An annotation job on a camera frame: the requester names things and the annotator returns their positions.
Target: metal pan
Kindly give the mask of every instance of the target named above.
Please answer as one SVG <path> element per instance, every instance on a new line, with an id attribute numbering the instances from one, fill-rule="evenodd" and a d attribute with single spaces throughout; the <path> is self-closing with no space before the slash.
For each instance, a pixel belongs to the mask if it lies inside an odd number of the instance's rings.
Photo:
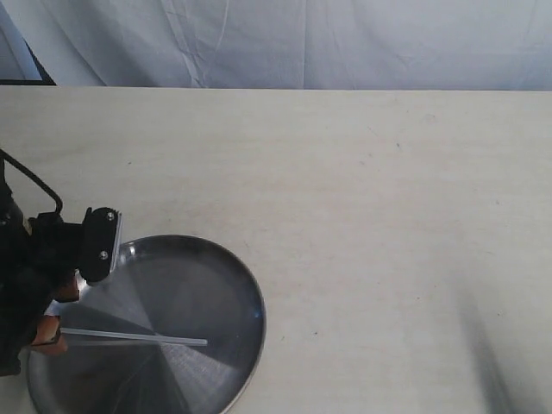
<path id="1" fill-rule="evenodd" d="M 162 235 L 121 246 L 110 282 L 61 311 L 68 329 L 202 338 L 205 347 L 66 337 L 67 353 L 32 353 L 40 414 L 226 412 L 254 373 L 265 308 L 253 275 L 213 242 Z"/>

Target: beige tabletop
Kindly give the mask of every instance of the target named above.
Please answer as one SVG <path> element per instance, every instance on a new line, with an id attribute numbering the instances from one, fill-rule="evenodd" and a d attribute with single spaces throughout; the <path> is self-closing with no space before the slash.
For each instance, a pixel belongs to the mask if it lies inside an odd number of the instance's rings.
<path id="1" fill-rule="evenodd" d="M 126 240 L 252 269 L 267 341 L 235 414 L 482 413 L 484 335 L 552 407 L 552 94 L 3 87 L 0 145 L 66 220 L 108 205 Z M 23 377 L 0 406 L 33 412 Z"/>

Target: clear plastic stick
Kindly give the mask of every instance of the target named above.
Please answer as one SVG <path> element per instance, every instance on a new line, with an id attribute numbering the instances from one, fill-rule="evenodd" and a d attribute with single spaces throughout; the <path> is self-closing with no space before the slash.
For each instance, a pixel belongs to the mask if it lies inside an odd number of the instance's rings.
<path id="1" fill-rule="evenodd" d="M 162 336 L 162 335 L 125 334 L 122 332 L 108 332 L 104 330 L 61 328 L 61 333 L 64 335 L 97 336 L 101 338 L 131 339 L 131 340 L 137 340 L 137 341 L 175 343 L 179 345 L 187 345 L 189 347 L 206 347 L 208 345 L 208 342 L 206 339 L 178 338 L 175 336 Z"/>

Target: white backdrop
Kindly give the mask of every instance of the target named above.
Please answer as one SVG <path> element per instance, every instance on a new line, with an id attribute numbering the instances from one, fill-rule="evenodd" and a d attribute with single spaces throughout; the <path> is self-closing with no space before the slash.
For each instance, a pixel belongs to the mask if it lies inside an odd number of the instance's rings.
<path id="1" fill-rule="evenodd" d="M 552 2 L 0 1 L 61 85 L 552 90 Z"/>
<path id="2" fill-rule="evenodd" d="M 37 80 L 40 78 L 25 40 L 0 3 L 0 79 Z"/>

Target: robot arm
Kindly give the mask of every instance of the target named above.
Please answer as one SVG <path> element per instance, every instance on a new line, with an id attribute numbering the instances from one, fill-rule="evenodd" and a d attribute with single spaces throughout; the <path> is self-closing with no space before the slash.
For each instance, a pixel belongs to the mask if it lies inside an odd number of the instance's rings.
<path id="1" fill-rule="evenodd" d="M 55 210 L 26 219 L 6 183 L 6 162 L 50 195 Z M 92 285 L 115 266 L 121 215 L 88 209 L 82 223 L 65 223 L 62 208 L 52 189 L 0 149 L 0 376 L 20 373 L 22 348 L 60 343 L 59 319 L 44 312 L 55 299 L 78 300 L 76 271 Z"/>

